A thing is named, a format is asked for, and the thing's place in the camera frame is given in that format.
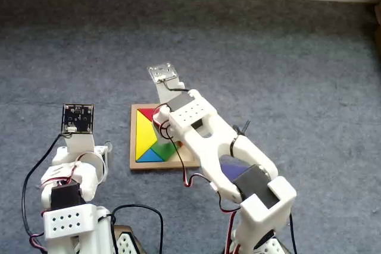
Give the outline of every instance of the red puzzle piece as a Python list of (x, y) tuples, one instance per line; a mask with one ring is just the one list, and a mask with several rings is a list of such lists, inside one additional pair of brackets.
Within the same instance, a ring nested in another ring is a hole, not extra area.
[(155, 108), (138, 108), (138, 110), (146, 116), (146, 118), (152, 122), (152, 117), (154, 116)]

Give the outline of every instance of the yellow puzzle piece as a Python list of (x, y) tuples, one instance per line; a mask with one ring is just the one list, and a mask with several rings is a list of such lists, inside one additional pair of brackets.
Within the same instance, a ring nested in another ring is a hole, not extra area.
[(137, 161), (157, 141), (152, 123), (141, 112), (136, 111), (136, 149)]

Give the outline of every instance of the green puzzle piece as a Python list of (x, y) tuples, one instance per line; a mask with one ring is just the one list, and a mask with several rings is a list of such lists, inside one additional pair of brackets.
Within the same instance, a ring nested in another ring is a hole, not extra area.
[(175, 148), (172, 143), (159, 144), (156, 142), (152, 145), (151, 149), (164, 161), (167, 161), (175, 152)]

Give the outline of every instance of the wooden puzzle frame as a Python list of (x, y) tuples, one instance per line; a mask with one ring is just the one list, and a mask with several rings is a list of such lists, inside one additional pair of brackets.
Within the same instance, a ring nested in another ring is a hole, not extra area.
[[(136, 162), (136, 113), (139, 108), (156, 108), (158, 104), (133, 104), (131, 106), (131, 132), (130, 132), (130, 169), (131, 170), (147, 170), (147, 169), (172, 169), (182, 168), (179, 156), (175, 161), (167, 162)], [(179, 148), (180, 155), (183, 159), (184, 166), (187, 168), (200, 167), (199, 162), (194, 158), (185, 146)]]

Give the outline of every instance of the tangram puzzle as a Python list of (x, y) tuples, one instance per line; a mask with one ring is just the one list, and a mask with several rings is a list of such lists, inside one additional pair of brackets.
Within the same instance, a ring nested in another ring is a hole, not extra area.
[[(152, 116), (157, 105), (132, 105), (131, 113), (131, 145), (130, 168), (180, 168), (179, 156), (172, 142), (159, 144)], [(198, 167), (198, 162), (189, 150), (180, 142), (176, 142), (177, 149), (186, 167)]]

